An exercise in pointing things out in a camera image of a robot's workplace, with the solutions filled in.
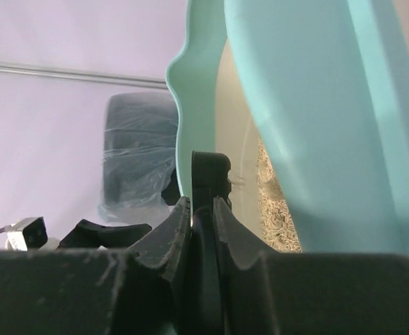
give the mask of mint green plastic object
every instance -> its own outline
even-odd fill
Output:
[[[168,67],[167,84],[179,113],[179,188],[181,195],[190,198],[192,151],[216,150],[216,78],[225,42],[223,0],[189,0],[186,42]]]
[[[225,0],[305,251],[409,255],[409,54],[390,0]]]

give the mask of black rubber piece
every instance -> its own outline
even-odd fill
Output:
[[[170,183],[163,192],[161,192],[161,197],[164,199],[168,206],[174,206],[181,197],[178,187],[177,170],[172,172],[170,176]]]
[[[209,207],[193,216],[184,300],[179,333],[223,334],[223,309],[216,258],[216,243]]]
[[[151,231],[151,226],[127,225],[105,227],[88,220],[81,220],[64,239],[59,248],[128,248]]]
[[[224,199],[231,208],[231,183],[228,179],[230,170],[230,159],[223,154],[199,151],[192,153],[193,212],[201,207],[209,207],[212,212],[215,197]]]

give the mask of beige carpet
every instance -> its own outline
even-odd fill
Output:
[[[295,226],[261,140],[258,147],[260,229],[264,241],[277,251],[300,252]]]

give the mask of clear plastic wrap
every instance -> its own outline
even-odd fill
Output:
[[[111,97],[99,206],[105,221],[155,226],[169,215],[161,192],[175,169],[177,128],[177,107],[170,94]]]

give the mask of white connector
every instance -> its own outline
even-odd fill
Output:
[[[5,248],[14,251],[28,251],[29,249],[52,250],[59,246],[59,240],[48,239],[43,218],[24,218],[6,227]]]

